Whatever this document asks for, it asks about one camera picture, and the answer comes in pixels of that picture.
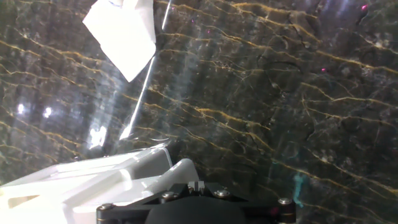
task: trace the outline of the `white plastic part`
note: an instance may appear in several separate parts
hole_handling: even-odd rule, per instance
[[[104,203],[128,205],[199,181],[193,162],[172,167],[166,148],[59,164],[0,187],[0,223],[95,224]]]

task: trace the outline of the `tissue paper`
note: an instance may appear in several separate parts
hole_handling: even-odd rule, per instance
[[[156,51],[153,0],[98,0],[83,23],[131,82]]]

